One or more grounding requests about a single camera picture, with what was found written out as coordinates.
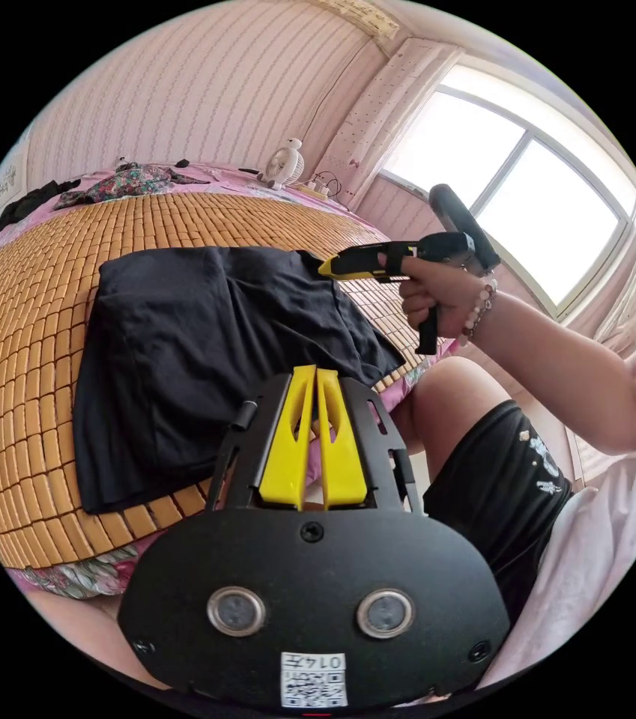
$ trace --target bed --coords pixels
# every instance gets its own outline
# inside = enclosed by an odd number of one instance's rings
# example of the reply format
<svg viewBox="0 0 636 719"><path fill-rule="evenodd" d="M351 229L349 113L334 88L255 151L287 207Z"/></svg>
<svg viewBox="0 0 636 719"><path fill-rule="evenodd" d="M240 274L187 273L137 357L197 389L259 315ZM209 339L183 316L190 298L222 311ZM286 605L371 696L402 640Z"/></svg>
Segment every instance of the bed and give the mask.
<svg viewBox="0 0 636 719"><path fill-rule="evenodd" d="M76 190L112 172L76 178ZM0 232L0 562L22 589L73 598L120 594L157 536L205 507L203 483L110 515L81 509L72 401L105 260L211 245L308 249L326 258L351 244L386 240L337 203L268 190L234 168L196 164L178 172L209 183L57 211L52 198ZM435 357L418 357L396 286L360 280L342 287L405 358L375 386L391 410L454 343L442 343ZM319 476L314 441L307 482Z"/></svg>

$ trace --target white t-shirt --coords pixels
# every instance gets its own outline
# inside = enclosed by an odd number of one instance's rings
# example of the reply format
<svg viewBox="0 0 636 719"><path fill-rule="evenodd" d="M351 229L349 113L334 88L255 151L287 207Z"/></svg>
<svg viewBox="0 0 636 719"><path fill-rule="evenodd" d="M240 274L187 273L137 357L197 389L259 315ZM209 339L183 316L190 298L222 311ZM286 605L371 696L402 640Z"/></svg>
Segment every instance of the white t-shirt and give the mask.
<svg viewBox="0 0 636 719"><path fill-rule="evenodd" d="M636 455L571 498L552 529L533 591L480 687L545 659L602 606L636 559Z"/></svg>

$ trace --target knee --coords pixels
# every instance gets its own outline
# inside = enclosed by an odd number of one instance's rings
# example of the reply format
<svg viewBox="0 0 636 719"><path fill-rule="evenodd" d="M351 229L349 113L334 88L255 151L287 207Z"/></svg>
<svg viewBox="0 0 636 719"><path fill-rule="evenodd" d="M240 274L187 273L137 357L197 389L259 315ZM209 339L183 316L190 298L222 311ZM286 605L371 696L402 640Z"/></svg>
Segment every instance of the knee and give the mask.
<svg viewBox="0 0 636 719"><path fill-rule="evenodd" d="M510 399L507 391L485 369L466 357L446 357L436 362L413 389L414 416L470 418Z"/></svg>

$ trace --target finger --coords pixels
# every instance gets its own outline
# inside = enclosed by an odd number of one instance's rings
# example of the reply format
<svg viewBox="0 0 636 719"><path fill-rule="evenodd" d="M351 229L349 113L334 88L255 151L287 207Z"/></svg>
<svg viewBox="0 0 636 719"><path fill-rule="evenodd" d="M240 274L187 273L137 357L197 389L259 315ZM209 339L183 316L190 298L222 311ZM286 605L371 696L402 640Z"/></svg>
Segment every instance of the finger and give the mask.
<svg viewBox="0 0 636 719"><path fill-rule="evenodd" d="M402 259L400 271L418 282L423 284L430 283L435 277L435 268L439 267L439 262L428 262L427 260L421 260L418 257L406 256Z"/></svg>
<svg viewBox="0 0 636 719"><path fill-rule="evenodd" d="M408 324L417 330L420 325L428 318L430 311L428 309L420 309L418 312L412 312L408 315Z"/></svg>
<svg viewBox="0 0 636 719"><path fill-rule="evenodd" d="M428 294L414 294L412 297L403 300L402 311L406 315L411 315L413 312L430 309L431 307L435 307L435 305L437 305L437 302Z"/></svg>
<svg viewBox="0 0 636 719"><path fill-rule="evenodd" d="M427 294L428 292L423 285L416 282L414 279L406 279L404 282L400 283L398 293L403 300L406 300L415 294Z"/></svg>

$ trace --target black shorts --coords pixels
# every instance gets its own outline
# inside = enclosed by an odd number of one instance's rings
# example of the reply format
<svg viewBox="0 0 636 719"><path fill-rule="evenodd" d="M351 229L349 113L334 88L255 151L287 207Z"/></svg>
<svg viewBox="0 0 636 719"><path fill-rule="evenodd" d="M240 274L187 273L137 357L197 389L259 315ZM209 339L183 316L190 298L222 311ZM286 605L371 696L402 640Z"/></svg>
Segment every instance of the black shorts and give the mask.
<svg viewBox="0 0 636 719"><path fill-rule="evenodd" d="M520 407L508 400L460 440L423 495L425 513L485 557L513 626L572 484Z"/></svg>

